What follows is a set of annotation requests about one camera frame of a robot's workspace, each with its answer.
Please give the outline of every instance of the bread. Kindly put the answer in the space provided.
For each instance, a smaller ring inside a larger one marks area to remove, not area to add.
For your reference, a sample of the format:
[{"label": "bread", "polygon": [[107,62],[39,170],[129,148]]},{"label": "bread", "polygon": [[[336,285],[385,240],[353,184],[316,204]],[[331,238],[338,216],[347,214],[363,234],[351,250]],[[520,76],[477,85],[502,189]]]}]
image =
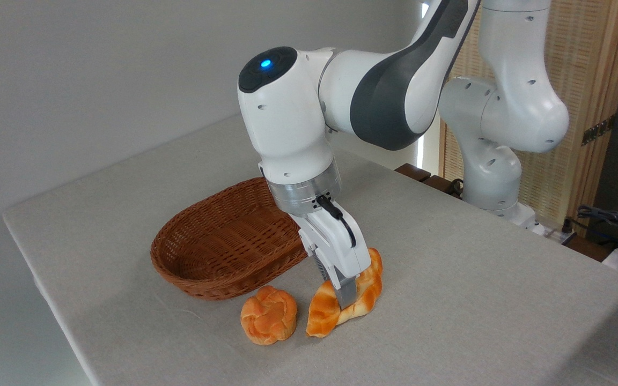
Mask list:
[{"label": "bread", "polygon": [[297,303],[289,293],[264,286],[242,306],[240,323],[247,337],[258,345],[289,338],[297,325]]},{"label": "bread", "polygon": [[353,305],[341,311],[333,284],[330,281],[321,284],[309,304],[309,320],[306,330],[308,337],[323,338],[337,325],[351,318],[366,315],[373,310],[383,288],[381,279],[383,265],[380,253],[374,248],[369,248],[369,255],[371,265],[356,279],[357,300]]}]

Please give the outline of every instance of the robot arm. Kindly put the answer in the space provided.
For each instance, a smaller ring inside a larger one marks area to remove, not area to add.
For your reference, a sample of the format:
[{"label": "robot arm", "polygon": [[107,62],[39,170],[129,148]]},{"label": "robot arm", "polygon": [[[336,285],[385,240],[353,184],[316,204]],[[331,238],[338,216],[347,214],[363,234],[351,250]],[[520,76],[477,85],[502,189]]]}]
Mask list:
[{"label": "robot arm", "polygon": [[370,257],[357,223],[335,202],[341,182],[326,126],[390,150],[425,132],[479,0],[426,3],[427,17],[400,51],[277,47],[252,58],[238,78],[260,171],[342,308],[356,300],[354,279]]},{"label": "robot arm", "polygon": [[463,199],[542,234],[518,203],[521,164],[512,149],[547,152],[569,126],[543,59],[550,0],[484,0],[479,53],[495,80],[454,78],[440,99],[464,162]]}]

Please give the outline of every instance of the wicker basket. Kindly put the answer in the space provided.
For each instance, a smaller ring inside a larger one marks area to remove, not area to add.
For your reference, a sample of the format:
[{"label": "wicker basket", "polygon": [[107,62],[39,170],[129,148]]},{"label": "wicker basket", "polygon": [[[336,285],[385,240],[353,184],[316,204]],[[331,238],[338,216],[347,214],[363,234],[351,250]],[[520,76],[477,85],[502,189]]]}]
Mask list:
[{"label": "wicker basket", "polygon": [[189,295],[229,299],[263,286],[302,261],[306,252],[298,230],[258,177],[175,215],[152,243],[152,264]]}]

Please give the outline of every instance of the glazed bun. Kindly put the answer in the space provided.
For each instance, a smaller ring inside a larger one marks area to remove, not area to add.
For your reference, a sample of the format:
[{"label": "glazed bun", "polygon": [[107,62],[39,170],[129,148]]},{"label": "glazed bun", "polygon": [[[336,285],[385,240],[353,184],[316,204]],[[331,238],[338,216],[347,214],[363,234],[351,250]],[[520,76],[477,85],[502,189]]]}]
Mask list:
[{"label": "glazed bun", "polygon": [[274,344],[292,335],[297,325],[297,303],[289,293],[264,286],[242,306],[240,323],[258,345]]}]

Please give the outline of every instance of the twisted bread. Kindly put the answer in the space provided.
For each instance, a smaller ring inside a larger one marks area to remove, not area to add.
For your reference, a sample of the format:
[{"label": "twisted bread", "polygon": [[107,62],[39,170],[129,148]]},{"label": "twisted bread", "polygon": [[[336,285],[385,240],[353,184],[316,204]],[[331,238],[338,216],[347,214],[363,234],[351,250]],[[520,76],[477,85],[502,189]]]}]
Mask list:
[{"label": "twisted bread", "polygon": [[340,311],[333,284],[330,281],[321,284],[309,304],[308,337],[323,338],[337,325],[371,312],[383,288],[383,265],[380,253],[374,248],[369,248],[369,256],[371,265],[356,279],[357,300],[353,305]]}]

